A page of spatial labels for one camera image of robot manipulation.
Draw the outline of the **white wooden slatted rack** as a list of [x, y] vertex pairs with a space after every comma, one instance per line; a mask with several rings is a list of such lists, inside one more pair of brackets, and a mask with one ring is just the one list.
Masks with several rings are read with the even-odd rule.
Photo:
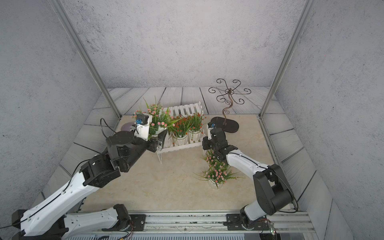
[[160, 163], [164, 153], [200, 147], [207, 131], [203, 126], [206, 117], [201, 102], [168, 107], [166, 113], [171, 122], [167, 125], [163, 148], [157, 151]]

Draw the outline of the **pink flower potted plant back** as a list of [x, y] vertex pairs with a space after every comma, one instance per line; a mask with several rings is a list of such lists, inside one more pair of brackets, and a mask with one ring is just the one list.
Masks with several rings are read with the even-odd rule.
[[223, 168], [222, 162], [220, 162], [217, 159], [217, 156], [215, 155], [215, 153], [212, 150], [207, 150], [203, 159], [207, 162], [210, 169], [212, 169], [212, 168], [222, 169]]

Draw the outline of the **pink flower potted plant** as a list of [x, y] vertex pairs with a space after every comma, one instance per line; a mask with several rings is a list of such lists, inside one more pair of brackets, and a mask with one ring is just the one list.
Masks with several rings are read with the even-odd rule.
[[207, 162], [210, 169], [212, 169], [212, 168], [222, 169], [223, 168], [222, 162], [220, 162], [217, 159], [217, 156], [215, 155], [215, 153], [212, 150], [207, 150], [203, 159]]
[[229, 180], [239, 179], [240, 177], [238, 177], [237, 174], [238, 173], [233, 172], [228, 164], [210, 162], [207, 170], [202, 171], [199, 175], [195, 175], [197, 176], [197, 180], [208, 182], [214, 189], [220, 189]]
[[170, 129], [171, 127], [175, 127], [176, 124], [181, 120], [180, 117], [173, 116], [173, 111], [171, 108], [165, 108], [160, 103], [148, 104], [145, 100], [146, 107], [139, 108], [132, 118], [137, 120], [139, 118], [139, 114], [148, 114], [152, 117], [149, 121], [149, 135], [150, 137], [157, 135], [159, 130]]

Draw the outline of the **red flower potted plant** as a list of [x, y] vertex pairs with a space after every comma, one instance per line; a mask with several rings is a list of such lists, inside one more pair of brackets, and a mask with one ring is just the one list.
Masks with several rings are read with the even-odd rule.
[[189, 135], [191, 142], [198, 142], [203, 137], [203, 120], [204, 115], [200, 113], [194, 113], [188, 117]]

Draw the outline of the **pink flower potted plant front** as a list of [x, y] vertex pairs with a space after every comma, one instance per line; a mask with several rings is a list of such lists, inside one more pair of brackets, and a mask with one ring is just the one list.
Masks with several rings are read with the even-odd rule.
[[233, 172], [228, 164], [210, 162], [207, 170], [202, 171], [199, 175], [195, 175], [197, 176], [197, 180], [208, 182], [214, 189], [220, 189], [229, 180], [239, 179], [240, 177], [238, 177], [237, 174], [238, 173]]

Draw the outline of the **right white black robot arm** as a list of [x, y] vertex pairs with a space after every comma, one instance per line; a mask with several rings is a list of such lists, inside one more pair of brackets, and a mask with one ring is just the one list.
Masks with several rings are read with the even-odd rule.
[[226, 167], [234, 167], [253, 180], [257, 199], [240, 210], [240, 222], [244, 229], [253, 230], [265, 221], [267, 215], [279, 212], [290, 203], [295, 203], [295, 212], [298, 211], [298, 201], [279, 165], [269, 166], [248, 157], [228, 144], [225, 132], [211, 123], [202, 146], [213, 153], [209, 159]]

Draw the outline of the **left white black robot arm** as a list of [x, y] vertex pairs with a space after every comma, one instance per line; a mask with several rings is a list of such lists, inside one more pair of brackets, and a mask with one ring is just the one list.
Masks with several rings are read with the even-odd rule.
[[123, 204], [99, 212], [70, 214], [81, 200], [127, 173], [145, 151], [155, 153], [164, 146], [167, 131], [154, 140], [120, 131], [106, 138], [99, 155], [83, 161], [71, 179], [43, 202], [29, 210], [17, 210], [12, 226], [19, 229], [14, 240], [66, 240], [91, 231], [124, 232], [133, 221]]

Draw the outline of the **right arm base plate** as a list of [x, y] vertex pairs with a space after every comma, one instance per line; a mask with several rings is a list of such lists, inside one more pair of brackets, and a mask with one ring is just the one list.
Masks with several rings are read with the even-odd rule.
[[223, 225], [229, 231], [268, 231], [270, 230], [270, 222], [265, 216], [256, 220], [249, 220], [245, 214], [227, 214], [226, 221]]

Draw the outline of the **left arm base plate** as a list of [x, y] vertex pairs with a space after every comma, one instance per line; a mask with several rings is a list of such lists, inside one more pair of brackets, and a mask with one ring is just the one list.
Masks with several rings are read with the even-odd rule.
[[118, 222], [109, 229], [102, 229], [103, 232], [112, 232], [112, 231], [133, 231], [133, 232], [142, 232], [144, 231], [146, 223], [145, 214], [134, 214], [130, 215], [127, 219], [118, 220]]

